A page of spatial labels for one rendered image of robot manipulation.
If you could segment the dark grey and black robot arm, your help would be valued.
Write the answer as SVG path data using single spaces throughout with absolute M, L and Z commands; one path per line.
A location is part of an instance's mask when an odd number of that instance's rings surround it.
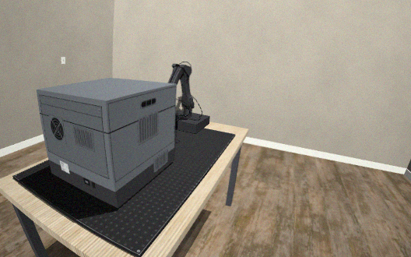
M 179 114 L 177 113 L 175 115 L 175 124 L 177 123 L 178 117 L 181 118 L 187 118 L 191 120 L 198 121 L 201 118 L 200 117 L 195 117 L 191 115 L 192 108 L 194 108 L 194 102 L 193 102 L 193 97 L 191 97 L 191 92 L 190 92 L 190 86 L 189 86 L 189 77 L 191 75 L 191 67 L 188 65 L 178 65 L 178 64 L 173 64 L 173 72 L 170 76 L 170 79 L 168 83 L 176 83 L 178 84 L 178 81 L 181 81 L 181 90 L 182 90 L 182 107 L 184 108 L 184 113 Z M 182 75 L 183 74 L 183 75 Z M 187 78 L 188 77 L 188 78 Z M 186 103 L 186 104 L 185 104 Z M 191 109 L 190 109 L 191 108 Z M 189 114 L 189 115 L 188 115 Z M 188 115 L 188 116 L 186 116 Z

